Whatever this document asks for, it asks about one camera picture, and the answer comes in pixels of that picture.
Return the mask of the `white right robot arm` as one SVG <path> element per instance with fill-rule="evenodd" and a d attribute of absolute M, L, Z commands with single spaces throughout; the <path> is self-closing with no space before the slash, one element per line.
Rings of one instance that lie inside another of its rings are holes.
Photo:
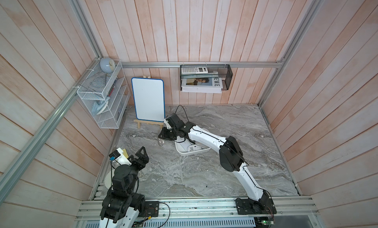
<path fill-rule="evenodd" d="M 247 198 L 236 198 L 239 215 L 277 213 L 271 195 L 259 186 L 248 169 L 243 152 L 232 137 L 222 137 L 202 129 L 192 122 L 184 123 L 177 114 L 172 113 L 164 119 L 164 127 L 158 135 L 159 140 L 175 142 L 176 151 L 181 156 L 191 156 L 214 150 L 219 155 L 220 165 L 238 179 L 247 193 Z"/>

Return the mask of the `white storage box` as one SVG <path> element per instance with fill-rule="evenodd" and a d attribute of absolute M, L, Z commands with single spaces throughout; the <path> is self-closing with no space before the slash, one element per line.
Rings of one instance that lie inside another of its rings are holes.
<path fill-rule="evenodd" d="M 177 136 L 177 138 L 174 140 L 175 148 L 181 156 L 206 153 L 211 149 L 204 144 L 193 141 L 190 138 L 186 137 L 186 133 L 182 130 L 177 130 L 175 133 Z"/>

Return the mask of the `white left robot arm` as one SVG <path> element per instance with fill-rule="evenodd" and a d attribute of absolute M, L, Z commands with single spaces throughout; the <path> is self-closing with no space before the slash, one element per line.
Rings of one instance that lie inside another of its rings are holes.
<path fill-rule="evenodd" d="M 101 228 L 131 228 L 136 218 L 145 211 L 145 196 L 134 191 L 139 182 L 138 173 L 149 162 L 145 147 L 128 158 L 122 149 L 109 155 L 119 165 L 111 170 L 111 185 L 102 202 L 99 226 Z"/>

